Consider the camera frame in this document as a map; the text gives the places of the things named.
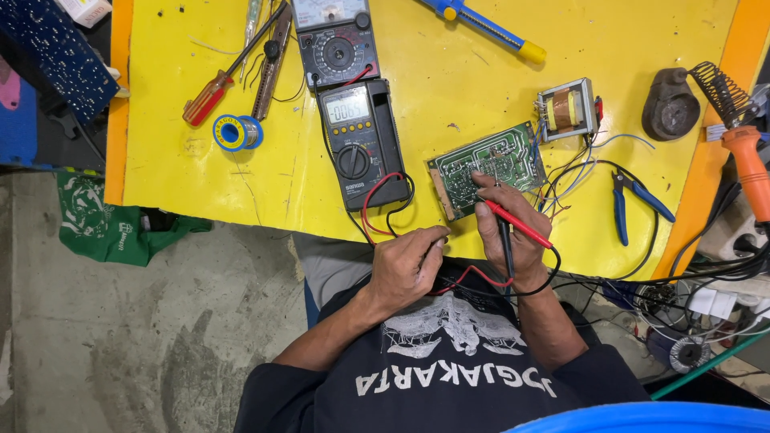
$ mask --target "green circuit board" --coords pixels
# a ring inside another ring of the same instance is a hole
[[[545,183],[542,158],[532,148],[532,123],[525,122],[502,133],[480,139],[428,161],[428,170],[449,221],[474,212],[480,198],[473,171],[495,176],[508,185],[527,191]]]

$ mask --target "red probe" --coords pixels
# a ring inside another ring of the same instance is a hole
[[[543,247],[548,248],[549,250],[553,247],[553,244],[548,242],[548,239],[543,237],[543,235],[539,234],[537,231],[535,231],[535,229],[529,227],[527,224],[523,223],[521,220],[508,213],[508,211],[503,209],[503,207],[499,204],[491,200],[485,200],[484,202],[487,204],[487,206],[489,206],[490,209],[492,209],[492,213],[511,223],[512,226],[530,238],[534,239],[535,242],[539,243]]]

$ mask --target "orange soldering iron handle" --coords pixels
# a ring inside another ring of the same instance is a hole
[[[732,152],[743,193],[759,223],[770,221],[770,176],[757,153],[759,131],[755,126],[739,126],[722,135],[722,146]]]
[[[225,86],[230,82],[233,82],[233,79],[220,69],[216,73],[216,78],[209,81],[209,84],[206,84],[206,87],[195,98],[195,101],[187,101],[182,119],[192,126],[198,126],[203,123],[203,120],[206,119],[211,110],[214,109],[214,106],[225,95]]]

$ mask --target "wire cutters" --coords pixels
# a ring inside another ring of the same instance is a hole
[[[660,213],[668,222],[676,222],[674,214],[649,191],[642,188],[639,182],[629,179],[621,171],[618,171],[618,173],[612,172],[612,182],[614,184],[612,194],[615,198],[615,228],[618,229],[618,236],[621,238],[621,243],[624,247],[628,246],[628,230],[626,229],[625,222],[625,197],[623,196],[624,187],[633,191],[637,197]]]

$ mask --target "small box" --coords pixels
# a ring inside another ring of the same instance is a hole
[[[89,29],[99,20],[112,12],[112,5],[107,0],[56,0],[69,16],[80,25]]]

